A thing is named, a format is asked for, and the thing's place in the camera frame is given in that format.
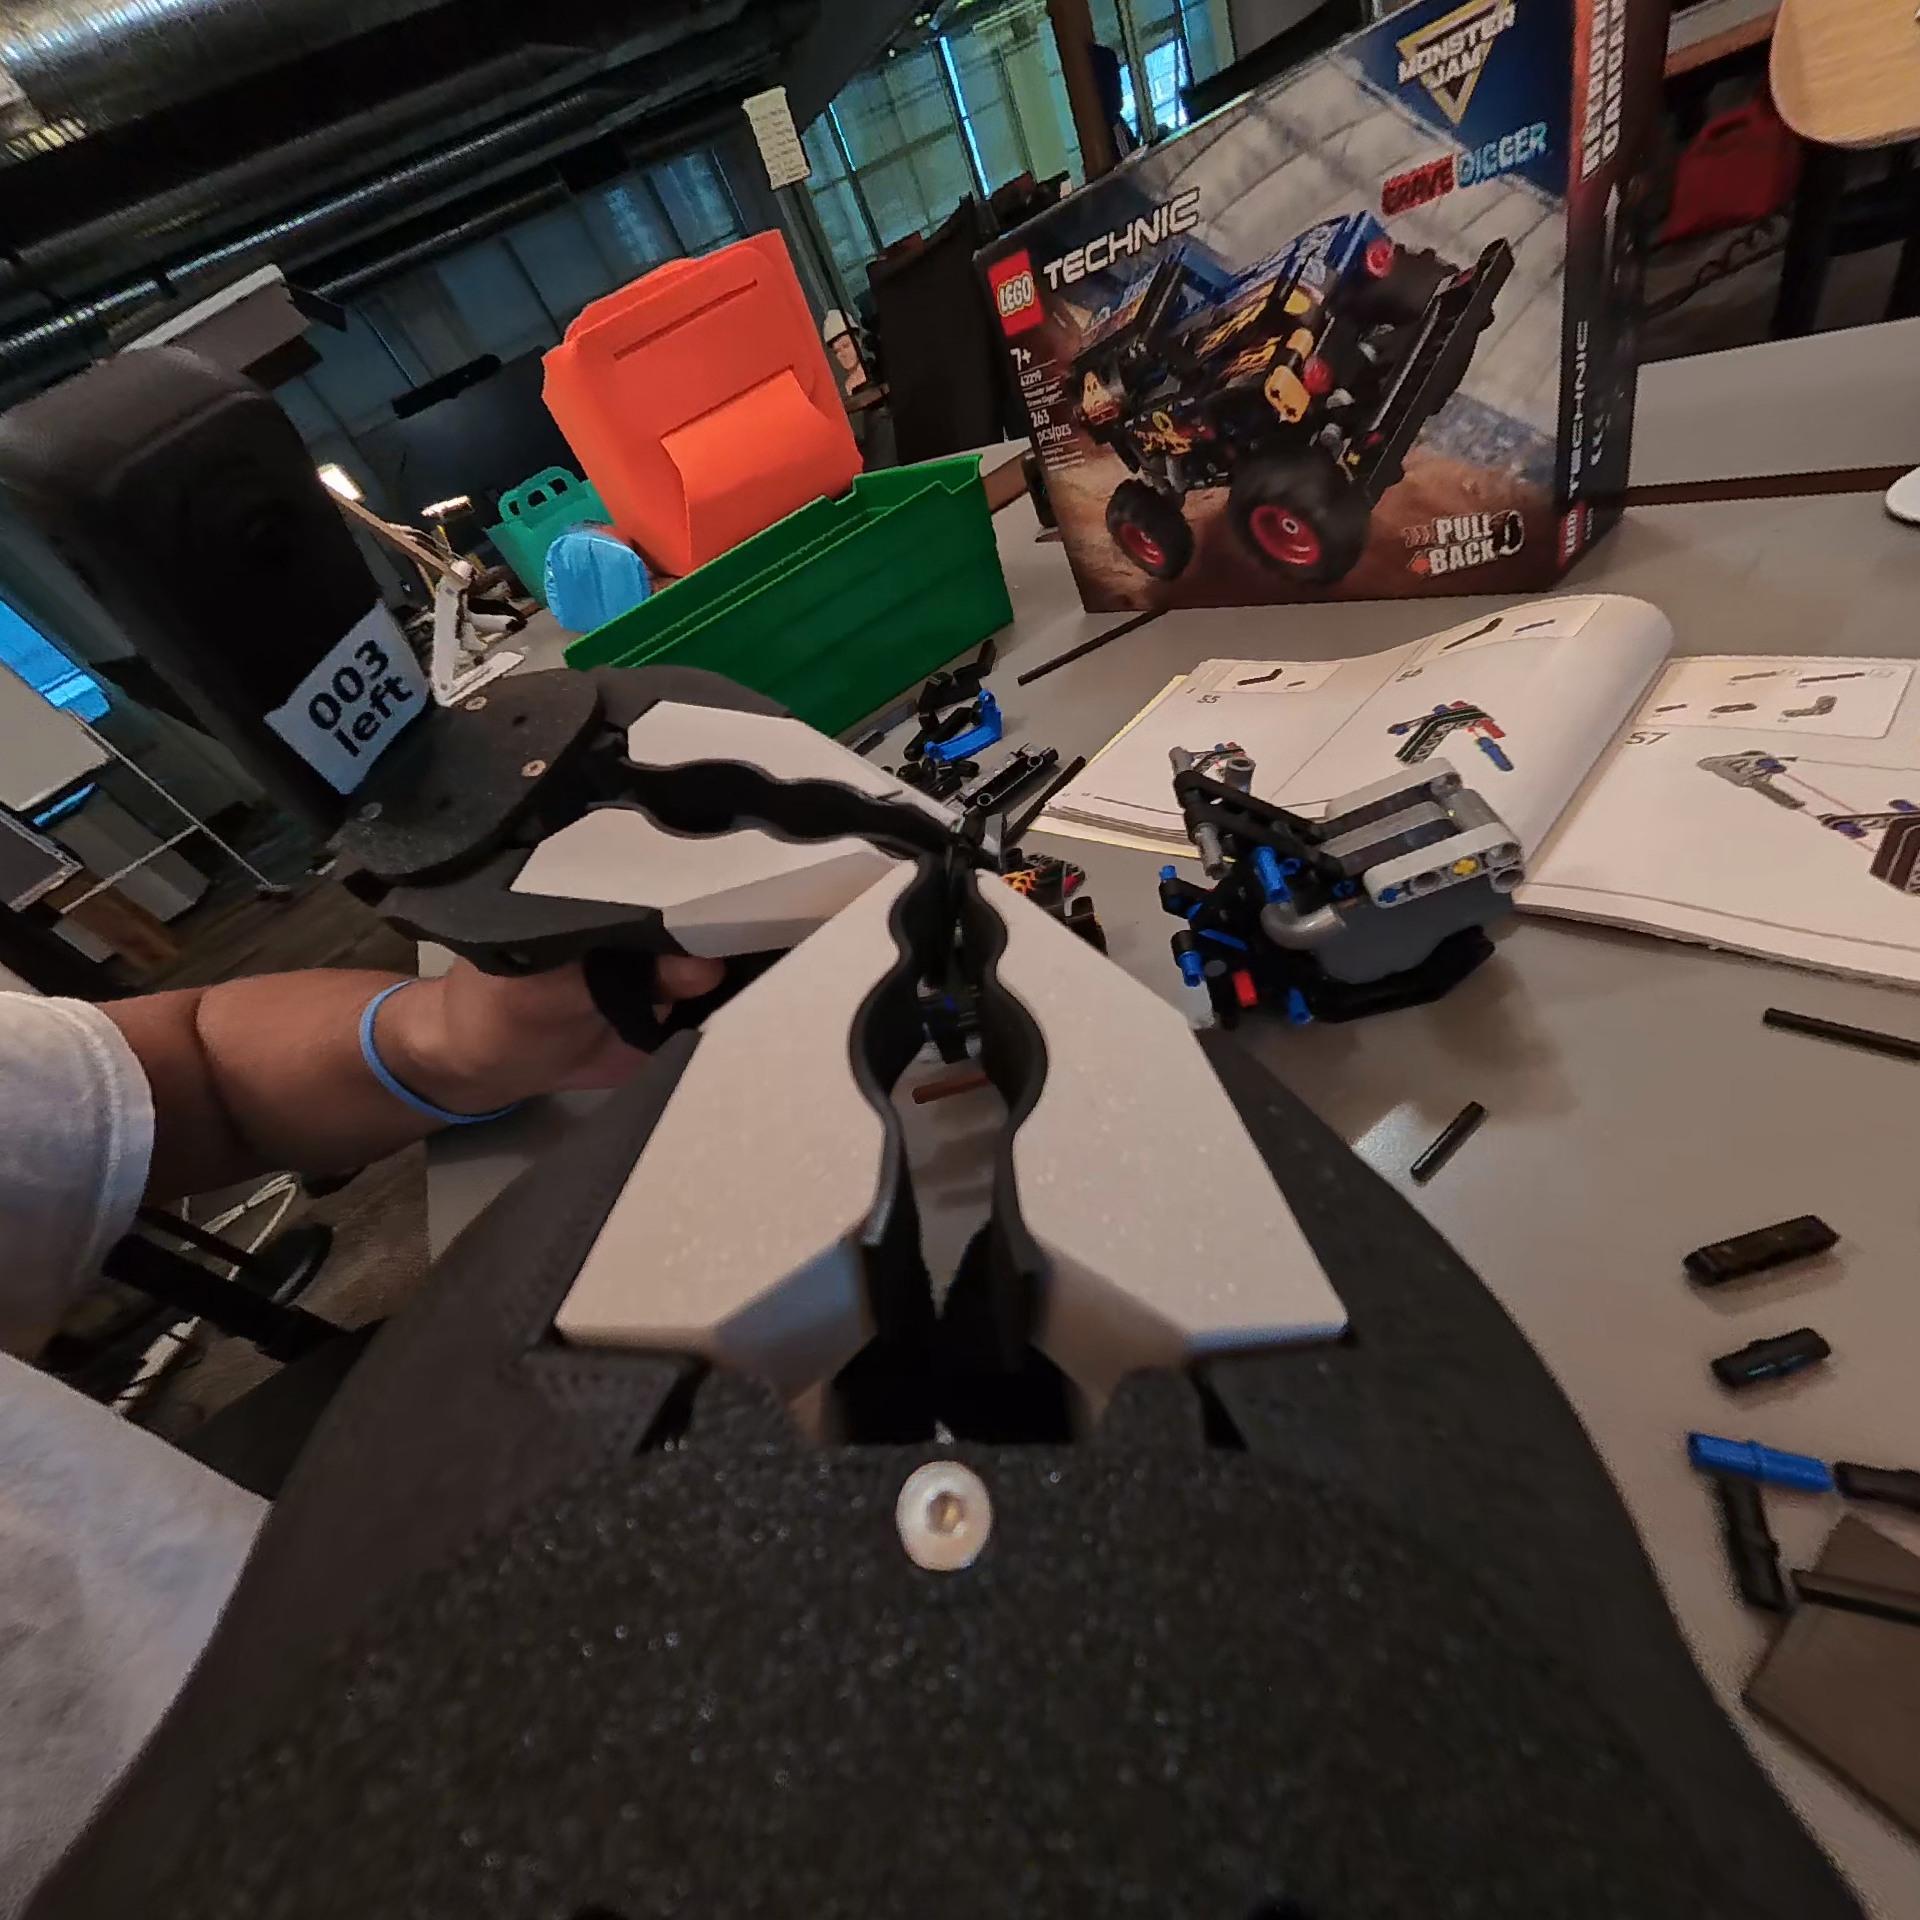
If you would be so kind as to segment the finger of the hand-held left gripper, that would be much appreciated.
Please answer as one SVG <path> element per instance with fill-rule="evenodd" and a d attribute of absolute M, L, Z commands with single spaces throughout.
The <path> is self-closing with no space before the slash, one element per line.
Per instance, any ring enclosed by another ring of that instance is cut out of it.
<path fill-rule="evenodd" d="M 594 806 L 538 841 L 511 891 L 532 900 L 654 908 L 693 955 L 741 955 L 822 940 L 880 945 L 912 867 L 834 834 L 779 840 L 762 827 L 715 834 L 664 829 L 626 803 Z"/>
<path fill-rule="evenodd" d="M 636 810 L 611 821 L 623 867 L 988 865 L 988 829 L 797 718 L 658 702 L 626 727 L 626 764 Z"/>

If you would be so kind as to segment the thin black toy axle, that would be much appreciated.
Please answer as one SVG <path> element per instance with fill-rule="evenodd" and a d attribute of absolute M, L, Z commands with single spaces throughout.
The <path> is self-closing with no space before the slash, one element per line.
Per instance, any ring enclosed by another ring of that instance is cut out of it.
<path fill-rule="evenodd" d="M 1793 1008 L 1763 1008 L 1763 1026 L 1772 1030 L 1786 1030 L 1793 1039 L 1811 1039 L 1822 1043 L 1844 1043 L 1855 1052 L 1870 1052 L 1877 1059 L 1891 1059 L 1891 1062 L 1907 1062 L 1918 1063 L 1920 1062 L 1920 1042 L 1918 1039 L 1903 1039 L 1903 1035 L 1891 1035 L 1891 1030 L 1877 1030 L 1877 1027 L 1860 1027 L 1852 1023 L 1836 1023 L 1836 1019 L 1818 1019 L 1818 1016 L 1804 1016 Z"/>

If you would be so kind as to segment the monster truck toy set box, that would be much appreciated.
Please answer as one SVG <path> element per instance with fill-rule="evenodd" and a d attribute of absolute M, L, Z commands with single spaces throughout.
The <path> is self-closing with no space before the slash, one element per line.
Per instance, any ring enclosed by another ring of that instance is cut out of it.
<path fill-rule="evenodd" d="M 1553 585 L 1623 508 L 1670 2 L 1405 2 L 978 252 L 1086 609 Z"/>

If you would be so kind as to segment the stacked green plastic bins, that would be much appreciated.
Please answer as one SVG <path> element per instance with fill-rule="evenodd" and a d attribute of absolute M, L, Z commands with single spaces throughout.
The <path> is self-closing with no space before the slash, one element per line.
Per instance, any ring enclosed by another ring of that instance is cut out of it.
<path fill-rule="evenodd" d="M 981 454 L 951 454 L 806 502 L 574 635 L 564 661 L 710 668 L 846 731 L 1012 617 Z"/>

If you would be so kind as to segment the pile of black toy beams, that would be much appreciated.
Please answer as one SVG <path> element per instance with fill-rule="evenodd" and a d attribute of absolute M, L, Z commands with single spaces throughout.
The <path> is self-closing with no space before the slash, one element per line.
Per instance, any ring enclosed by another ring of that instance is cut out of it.
<path fill-rule="evenodd" d="M 984 641 L 973 658 L 958 661 L 951 668 L 941 668 L 941 672 L 929 676 L 929 683 L 918 692 L 918 702 L 914 702 L 918 725 L 914 725 L 914 733 L 900 747 L 900 761 L 895 767 L 895 777 L 905 785 L 912 785 L 914 794 L 920 794 L 925 801 L 955 806 L 955 795 L 984 773 L 984 767 L 981 767 L 984 749 L 978 757 L 958 761 L 951 767 L 929 764 L 920 757 L 920 749 L 925 749 L 925 740 L 929 740 L 932 725 L 941 714 L 948 714 L 951 708 L 959 708 L 981 690 L 988 690 L 986 680 L 988 680 L 988 672 L 995 665 L 995 654 L 1000 654 L 995 648 L 995 641 Z M 1053 794 L 1058 794 L 1067 779 L 1074 779 L 1084 769 L 1084 764 L 1086 764 L 1084 757 L 1062 761 L 1033 789 L 1024 789 L 1023 795 L 1017 795 L 1005 814 L 959 814 L 958 810 L 958 817 L 968 827 L 988 827 L 995 818 L 1001 821 L 1017 810 L 1017 803 L 1023 803 L 1023 801 L 1033 801 L 1040 810 L 1044 810 L 1044 803 L 1053 801 Z"/>

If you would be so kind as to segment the teal plastic basket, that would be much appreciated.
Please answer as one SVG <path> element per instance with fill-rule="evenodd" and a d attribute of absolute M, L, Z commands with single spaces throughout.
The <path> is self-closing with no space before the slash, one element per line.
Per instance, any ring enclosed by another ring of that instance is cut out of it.
<path fill-rule="evenodd" d="M 521 591 L 543 606 L 550 604 L 550 544 L 586 521 L 611 526 L 611 508 L 601 502 L 597 488 L 567 466 L 532 474 L 520 486 L 499 493 L 496 507 L 499 520 L 486 527 L 486 539 Z"/>

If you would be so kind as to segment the long black toy axle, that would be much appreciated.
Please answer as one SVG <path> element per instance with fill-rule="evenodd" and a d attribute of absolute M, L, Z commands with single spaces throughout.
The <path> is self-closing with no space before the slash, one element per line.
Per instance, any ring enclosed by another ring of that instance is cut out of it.
<path fill-rule="evenodd" d="M 1024 668 L 1024 672 L 1017 680 L 1017 684 L 1036 684 L 1036 683 L 1042 683 L 1042 680 L 1047 680 L 1047 676 L 1056 676 L 1056 672 L 1062 672 L 1062 668 L 1074 665 L 1077 658 L 1086 658 L 1086 655 L 1099 654 L 1099 648 L 1105 648 L 1105 645 L 1111 645 L 1115 641 L 1119 641 L 1119 635 L 1130 635 L 1130 632 L 1135 632 L 1140 628 L 1148 628 L 1148 624 L 1157 624 L 1159 617 L 1161 617 L 1161 609 L 1140 609 L 1140 614 L 1133 614 L 1133 617 L 1128 617 L 1128 620 L 1118 620 L 1115 628 L 1099 631 L 1098 635 L 1086 635 L 1086 641 L 1080 641 L 1080 642 L 1067 645 L 1066 654 L 1058 654 L 1058 655 L 1053 655 L 1053 658 L 1044 658 L 1044 661 L 1040 661 L 1040 665 Z"/>

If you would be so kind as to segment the orange plastic container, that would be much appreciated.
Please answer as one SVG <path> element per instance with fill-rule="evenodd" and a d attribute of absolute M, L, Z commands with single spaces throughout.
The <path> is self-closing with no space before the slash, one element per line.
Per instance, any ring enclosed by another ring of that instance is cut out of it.
<path fill-rule="evenodd" d="M 543 355 L 543 400 L 611 526 L 668 577 L 862 474 L 778 230 L 668 259 L 592 301 Z"/>

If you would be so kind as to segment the toy chassis with grey motor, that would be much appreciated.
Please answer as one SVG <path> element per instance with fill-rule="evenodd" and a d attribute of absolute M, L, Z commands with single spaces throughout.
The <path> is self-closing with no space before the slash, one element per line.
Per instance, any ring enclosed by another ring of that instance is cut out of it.
<path fill-rule="evenodd" d="M 1355 1023 L 1428 1006 L 1483 967 L 1526 878 L 1522 840 L 1441 761 L 1308 818 L 1255 795 L 1242 745 L 1173 747 L 1173 801 L 1203 880 L 1173 865 L 1173 959 L 1213 1019 Z"/>

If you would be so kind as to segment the black office chair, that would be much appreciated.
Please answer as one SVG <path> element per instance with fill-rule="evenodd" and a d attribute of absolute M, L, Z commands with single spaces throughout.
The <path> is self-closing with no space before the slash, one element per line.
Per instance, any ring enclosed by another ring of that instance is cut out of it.
<path fill-rule="evenodd" d="M 212 1220 L 194 1220 L 187 1202 L 144 1203 L 33 1369 L 181 1447 L 215 1417 L 215 1406 L 183 1393 L 215 1347 L 247 1347 L 277 1375 L 339 1338 L 372 1334 L 381 1315 L 349 1324 L 312 1305 L 338 1231 L 290 1217 L 301 1197 L 294 1174 L 273 1174 Z"/>

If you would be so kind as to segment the building instruction booklet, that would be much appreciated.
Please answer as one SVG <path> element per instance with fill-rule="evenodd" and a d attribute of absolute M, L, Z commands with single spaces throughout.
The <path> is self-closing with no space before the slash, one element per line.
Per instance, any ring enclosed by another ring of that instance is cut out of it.
<path fill-rule="evenodd" d="M 1918 661 L 1675 655 L 1626 595 L 1557 595 L 1355 658 L 1204 658 L 1044 806 L 1077 840 L 1184 855 L 1173 749 L 1329 818 L 1452 769 L 1518 829 L 1518 908 L 1918 985 Z"/>

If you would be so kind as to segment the blue toy pin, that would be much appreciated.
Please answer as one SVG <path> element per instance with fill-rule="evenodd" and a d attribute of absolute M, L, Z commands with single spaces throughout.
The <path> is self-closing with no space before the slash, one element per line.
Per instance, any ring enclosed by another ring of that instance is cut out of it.
<path fill-rule="evenodd" d="M 1717 1435 L 1693 1429 L 1685 1434 L 1685 1451 L 1696 1473 L 1715 1479 L 1743 1479 L 1805 1496 L 1837 1493 L 1832 1461 L 1808 1451 L 1791 1451 L 1780 1447 L 1754 1444 L 1748 1435 Z"/>

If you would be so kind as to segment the person's white shirt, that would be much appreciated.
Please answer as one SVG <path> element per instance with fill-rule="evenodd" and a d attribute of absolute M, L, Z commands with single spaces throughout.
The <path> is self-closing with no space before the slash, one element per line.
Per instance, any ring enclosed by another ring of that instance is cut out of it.
<path fill-rule="evenodd" d="M 29 1363 L 132 1231 L 152 1138 L 104 1008 L 4 994 L 4 1916 L 178 1702 L 267 1517 Z"/>

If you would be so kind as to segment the dark grey toy panel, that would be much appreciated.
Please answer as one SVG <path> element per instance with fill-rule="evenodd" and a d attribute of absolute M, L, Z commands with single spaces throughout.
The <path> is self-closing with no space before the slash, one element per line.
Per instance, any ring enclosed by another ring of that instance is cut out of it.
<path fill-rule="evenodd" d="M 1793 1576 L 1743 1704 L 1918 1835 L 1918 1554 L 1844 1515 Z"/>

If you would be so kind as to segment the red plastic canister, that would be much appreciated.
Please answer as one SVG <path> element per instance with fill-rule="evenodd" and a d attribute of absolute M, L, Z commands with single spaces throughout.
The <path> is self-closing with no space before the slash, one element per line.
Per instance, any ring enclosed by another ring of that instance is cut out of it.
<path fill-rule="evenodd" d="M 1659 240 L 1678 243 L 1721 228 L 1749 228 L 1791 207 L 1804 143 L 1771 92 L 1715 113 L 1678 153 Z"/>

